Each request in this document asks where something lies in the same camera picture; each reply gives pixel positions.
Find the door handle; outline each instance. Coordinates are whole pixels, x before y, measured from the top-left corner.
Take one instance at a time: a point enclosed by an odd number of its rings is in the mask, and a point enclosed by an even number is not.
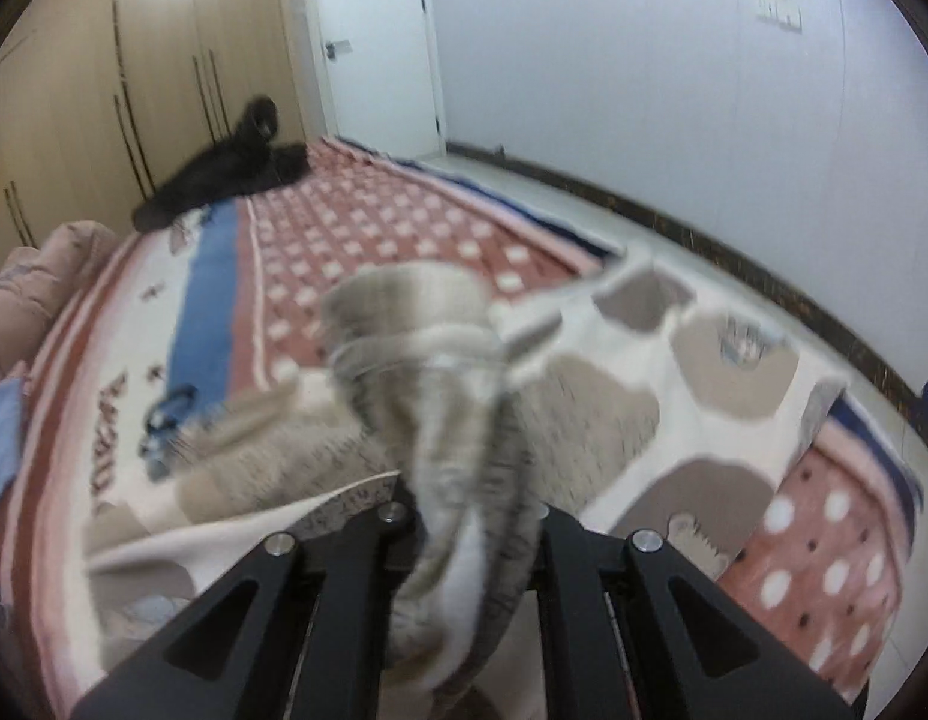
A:
[[[227,122],[227,108],[224,105],[224,95],[221,93],[221,79],[217,76],[217,59],[214,57],[213,50],[208,50],[208,55],[211,57],[211,71],[214,74],[214,87],[217,89],[217,100],[221,105],[221,113],[224,114],[224,127],[227,127],[227,135],[232,135],[230,132],[230,122]]]
[[[24,237],[24,231],[20,226],[20,221],[17,219],[17,212],[14,208],[14,202],[11,201],[11,191],[4,187],[4,202],[7,204],[7,212],[11,215],[11,221],[14,223],[14,229],[17,231],[17,237],[20,239],[20,245],[23,247],[28,247],[30,242]]]
[[[203,120],[208,123],[208,132],[211,134],[211,141],[217,143],[217,137],[214,135],[214,128],[211,127],[211,111],[208,111],[208,98],[203,93],[203,79],[201,79],[201,66],[197,61],[197,55],[191,55],[194,60],[194,77],[197,79],[197,91],[201,95],[201,108],[203,108]]]
[[[120,137],[124,139],[124,148],[127,150],[127,158],[131,161],[131,170],[134,171],[134,178],[137,179],[137,188],[140,189],[140,196],[144,202],[147,202],[147,193],[144,191],[144,182],[140,178],[140,170],[137,170],[137,162],[134,161],[134,150],[131,148],[131,139],[127,137],[127,129],[124,127],[124,117],[120,114],[120,98],[113,96],[113,109],[117,114],[117,127],[120,127]]]
[[[7,196],[6,189],[4,190],[4,196]],[[20,203],[20,195],[17,194],[17,185],[14,183],[13,179],[11,179],[11,197],[14,199],[14,207],[17,209],[17,215],[20,218],[20,223],[23,225],[24,232],[27,234],[27,242],[24,245],[38,248],[38,241],[34,237],[34,233],[31,231],[31,225],[27,223],[27,217],[24,215],[24,206]]]
[[[338,53],[350,53],[353,50],[350,40],[328,40],[323,47],[328,53],[328,59],[331,62],[337,61]]]

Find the white door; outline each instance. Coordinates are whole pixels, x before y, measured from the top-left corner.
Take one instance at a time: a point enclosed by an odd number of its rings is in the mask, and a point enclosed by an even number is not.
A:
[[[439,151],[422,0],[317,6],[337,133],[398,157]]]

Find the pillow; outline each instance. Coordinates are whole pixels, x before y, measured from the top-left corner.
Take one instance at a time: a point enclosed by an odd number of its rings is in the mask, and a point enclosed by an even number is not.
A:
[[[0,271],[0,378],[33,362],[67,301],[96,276],[118,244],[94,221],[58,227],[43,249],[18,248]]]

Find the wooden wardrobe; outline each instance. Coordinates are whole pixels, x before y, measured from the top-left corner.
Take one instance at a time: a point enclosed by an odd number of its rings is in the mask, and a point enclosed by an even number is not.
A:
[[[281,0],[34,0],[0,52],[0,264],[131,210],[270,95],[304,139]]]

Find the wardrobe handle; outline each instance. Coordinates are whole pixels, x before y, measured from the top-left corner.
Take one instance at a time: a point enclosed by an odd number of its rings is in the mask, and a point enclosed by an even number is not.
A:
[[[208,123],[208,132],[211,134],[211,141],[217,143],[217,138],[214,135],[214,128],[211,127],[211,113],[208,111],[208,98],[203,93],[203,81],[201,80],[201,66],[197,61],[196,55],[191,55],[191,59],[194,60],[194,77],[197,79],[197,91],[201,94],[201,108],[203,108],[203,120]]]
[[[17,213],[20,215],[20,221],[24,225],[24,230],[27,232],[27,237],[31,241],[31,246],[38,248],[38,241],[34,237],[34,233],[31,232],[31,225],[27,223],[27,217],[24,215],[24,206],[20,203],[20,195],[17,194],[17,185],[14,184],[13,179],[11,179],[11,194],[14,196],[14,202],[17,204]]]
[[[23,247],[28,247],[30,242],[24,237],[24,231],[20,228],[20,221],[17,220],[17,212],[14,210],[14,202],[11,201],[11,191],[4,187],[4,202],[7,204],[7,211],[11,215],[11,220],[14,222],[14,229],[17,231],[17,237],[20,239],[20,245]]]
[[[137,179],[137,189],[140,189],[140,196],[144,202],[147,202],[147,191],[144,189],[144,182],[140,177],[140,170],[137,170],[137,162],[134,161],[134,150],[131,148],[131,139],[127,137],[127,129],[124,127],[124,117],[120,113],[120,97],[113,96],[113,109],[117,114],[117,127],[120,127],[120,137],[124,139],[124,148],[127,150],[127,158],[131,161],[131,170],[134,171],[134,178]]]
[[[217,76],[217,60],[214,58],[213,50],[208,50],[208,55],[211,56],[211,70],[214,74],[214,86],[217,89],[217,100],[221,104],[221,113],[224,114],[224,127],[227,127],[227,135],[232,135],[230,132],[230,122],[227,122],[227,108],[224,105],[224,95],[221,93],[221,79]]]

